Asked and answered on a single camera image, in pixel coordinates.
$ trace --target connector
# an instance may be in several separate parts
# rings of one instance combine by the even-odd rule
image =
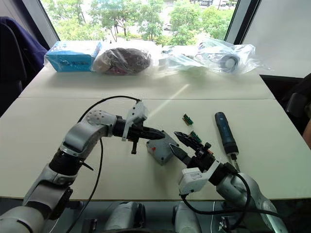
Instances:
[[[189,116],[187,116],[187,114],[184,114],[183,120],[186,123],[186,125],[192,125],[193,124],[193,121],[190,119]]]
[[[202,143],[202,140],[199,138],[199,136],[192,130],[190,133],[190,136],[196,139],[199,143]]]

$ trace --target plastic bag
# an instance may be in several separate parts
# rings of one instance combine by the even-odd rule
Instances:
[[[178,70],[206,67],[216,73],[243,74],[263,67],[255,58],[253,45],[233,45],[225,41],[206,38],[198,46],[163,47],[166,66]]]
[[[57,72],[91,71],[100,41],[57,41],[44,55],[44,65]]]
[[[102,44],[92,69],[99,73],[128,75],[144,71],[158,65],[160,47],[151,41],[126,41]]]

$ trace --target white wall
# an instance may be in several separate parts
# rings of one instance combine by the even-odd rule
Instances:
[[[0,16],[8,16],[15,19],[24,29],[26,29],[33,37],[35,37],[31,28],[27,25],[26,19],[21,14],[19,14],[18,8],[14,4],[14,1],[0,0]]]
[[[262,0],[243,44],[273,70],[259,74],[303,78],[311,73],[311,0]]]

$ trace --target chair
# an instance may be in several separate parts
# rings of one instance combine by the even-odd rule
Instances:
[[[280,100],[280,104],[296,126],[300,134],[303,133],[309,121],[306,106],[311,101],[311,74],[296,84]]]
[[[0,23],[0,116],[22,92],[26,71],[13,31]]]

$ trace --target purple jacket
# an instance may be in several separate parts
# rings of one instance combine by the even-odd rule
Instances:
[[[44,55],[47,50],[14,19],[9,17],[0,17],[0,23],[3,23],[11,28],[16,37],[24,62],[28,84],[43,68]]]

